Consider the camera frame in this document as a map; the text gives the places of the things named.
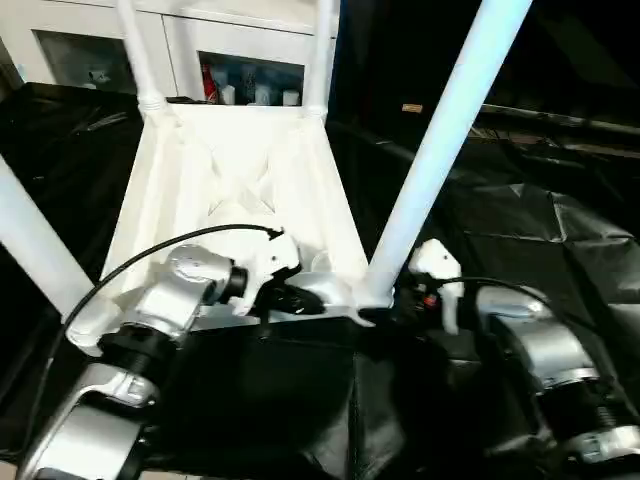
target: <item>white pole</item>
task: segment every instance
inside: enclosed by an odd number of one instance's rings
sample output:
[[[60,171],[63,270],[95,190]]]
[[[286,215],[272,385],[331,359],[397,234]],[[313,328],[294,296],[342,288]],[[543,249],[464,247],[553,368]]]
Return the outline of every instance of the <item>white pole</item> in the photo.
[[[142,113],[161,110],[166,106],[166,100],[158,87],[151,70],[149,56],[136,23],[136,12],[131,4],[132,0],[117,0],[116,10],[120,18],[124,44],[127,49],[129,63],[138,87],[138,103]]]
[[[66,317],[93,283],[0,155],[0,240]]]
[[[532,0],[483,0],[364,279],[373,304],[391,289],[493,84]]]
[[[316,28],[314,33],[313,56],[311,58],[311,78],[305,94],[305,106],[313,113],[327,116],[329,76],[329,54],[331,52],[331,26],[333,20],[333,0],[316,0]]]

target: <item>black fabric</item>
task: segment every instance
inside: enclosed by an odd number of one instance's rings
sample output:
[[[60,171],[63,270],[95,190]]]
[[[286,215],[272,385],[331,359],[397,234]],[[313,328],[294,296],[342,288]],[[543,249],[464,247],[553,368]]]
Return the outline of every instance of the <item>black fabric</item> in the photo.
[[[142,121],[135,97],[27,84],[0,103],[0,153],[71,253],[95,281],[111,242]],[[22,442],[44,348],[59,315],[2,249],[0,452]],[[82,355],[65,346],[44,413],[72,384]]]
[[[95,278],[141,122],[132,97],[56,91],[68,97],[27,87],[0,106],[0,151]],[[89,128],[120,112],[125,120]],[[344,132],[330,132],[330,139],[371,254],[408,163]],[[465,273],[532,285],[596,325],[604,341],[579,334],[606,368],[609,347],[621,383],[639,405],[640,259],[631,213],[637,173],[628,162],[547,161],[509,144],[467,142],[421,240],[440,238]],[[19,347],[29,343],[29,333],[55,318],[42,315],[44,300],[24,276],[17,280],[20,273],[14,267],[8,277],[6,296],[22,315],[7,317],[15,326],[2,336],[3,365],[22,358]],[[26,367],[0,403],[4,459],[17,458],[10,450],[22,440],[49,338],[41,333],[32,342]],[[147,432],[154,442],[147,467],[260,479],[550,475],[540,458],[548,435],[499,366],[481,367],[479,346],[467,331],[456,338],[433,331],[417,340],[394,329],[363,331],[342,319],[195,333]],[[44,416],[83,361],[64,345]]]

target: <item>black cable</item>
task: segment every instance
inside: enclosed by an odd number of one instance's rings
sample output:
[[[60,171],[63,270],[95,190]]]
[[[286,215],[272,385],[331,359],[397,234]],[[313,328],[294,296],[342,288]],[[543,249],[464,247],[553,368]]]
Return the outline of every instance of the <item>black cable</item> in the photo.
[[[490,286],[507,288],[509,290],[522,293],[523,295],[527,295],[528,297],[533,298],[534,300],[537,300],[542,305],[544,305],[560,322],[563,322],[565,324],[574,323],[596,334],[598,337],[602,337],[602,335],[594,325],[591,325],[585,322],[584,320],[582,320],[580,317],[576,315],[559,311],[558,309],[554,308],[553,305],[551,305],[551,302],[549,302],[549,300],[544,298],[542,295],[539,295],[536,292],[533,292],[528,288],[518,285],[516,283],[507,282],[505,280],[498,280],[497,278],[491,278],[491,277],[464,277],[464,276],[455,277],[455,278],[446,278],[446,279],[433,279],[432,282],[436,284],[438,288],[448,283],[475,283],[478,285],[490,285]]]
[[[214,227],[202,228],[200,230],[195,230],[190,233],[185,233],[184,235],[180,235],[178,237],[171,238],[169,240],[165,240],[157,245],[154,245],[151,248],[148,248],[137,255],[134,255],[129,260],[124,262],[122,265],[115,268],[111,273],[109,273],[106,277],[100,280],[96,285],[87,293],[82,299],[78,302],[78,304],[71,311],[69,316],[64,320],[60,329],[58,330],[53,342],[51,343],[51,348],[49,349],[49,355],[47,357],[47,363],[44,366],[44,370],[42,372],[42,376],[40,377],[40,382],[38,383],[38,388],[36,390],[36,394],[33,399],[33,403],[31,404],[31,410],[29,412],[29,418],[27,422],[27,431],[25,434],[24,442],[22,445],[21,452],[25,453],[27,448],[29,448],[29,444],[33,438],[33,433],[35,431],[36,422],[38,413],[40,411],[40,406],[42,404],[42,398],[44,396],[44,392],[47,386],[47,380],[49,378],[49,373],[51,372],[51,365],[55,359],[55,356],[62,344],[62,340],[64,339],[65,333],[69,329],[69,326],[73,322],[73,320],[78,316],[78,314],[82,311],[82,309],[91,301],[93,297],[102,289],[104,286],[113,280],[115,277],[124,272],[127,268],[129,268],[134,263],[142,260],[149,255],[152,255],[164,248],[175,245],[176,243],[184,242],[185,240],[189,240],[191,238],[200,237],[202,235],[207,235],[209,233],[216,232],[224,232],[227,230],[257,230],[261,232],[266,232],[270,238],[275,238],[282,234],[277,230],[263,227],[260,225],[249,225],[244,223],[237,224],[229,224],[229,225],[216,225]]]

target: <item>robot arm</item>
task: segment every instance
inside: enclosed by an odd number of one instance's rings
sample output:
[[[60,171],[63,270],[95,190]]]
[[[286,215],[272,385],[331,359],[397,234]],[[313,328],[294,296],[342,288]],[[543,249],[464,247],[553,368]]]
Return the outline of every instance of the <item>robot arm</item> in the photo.
[[[175,248],[157,282],[124,311],[120,328],[102,336],[102,357],[85,369],[16,478],[137,478],[146,442],[145,407],[158,398],[201,306],[229,302],[246,313],[264,283],[298,265],[286,235],[271,240],[248,269],[199,246]]]
[[[522,367],[530,392],[569,465],[589,478],[638,472],[640,428],[622,392],[541,302],[482,287],[480,320]]]

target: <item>white cabinet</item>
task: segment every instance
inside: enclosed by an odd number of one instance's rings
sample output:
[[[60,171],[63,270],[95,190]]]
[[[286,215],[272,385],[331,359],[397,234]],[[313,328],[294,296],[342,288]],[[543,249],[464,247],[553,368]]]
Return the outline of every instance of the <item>white cabinet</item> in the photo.
[[[180,95],[204,99],[202,65],[213,67],[214,77],[224,74],[237,104],[254,102],[248,92],[261,83],[269,87],[272,105],[282,104],[284,90],[304,95],[312,35],[178,17],[166,17],[165,29]],[[331,48],[333,59],[335,40]]]
[[[0,36],[27,82],[135,91],[114,0],[0,0]],[[307,90],[315,0],[134,0],[158,87],[203,100],[202,66],[235,103],[298,103]],[[337,12],[339,1],[335,1]],[[335,14],[333,37],[337,34]],[[331,41],[333,59],[335,38]],[[331,69],[327,82],[331,81]]]
[[[42,0],[0,8],[0,35],[23,80],[135,91],[113,8]],[[162,16],[139,12],[138,22],[159,88],[176,95]]]

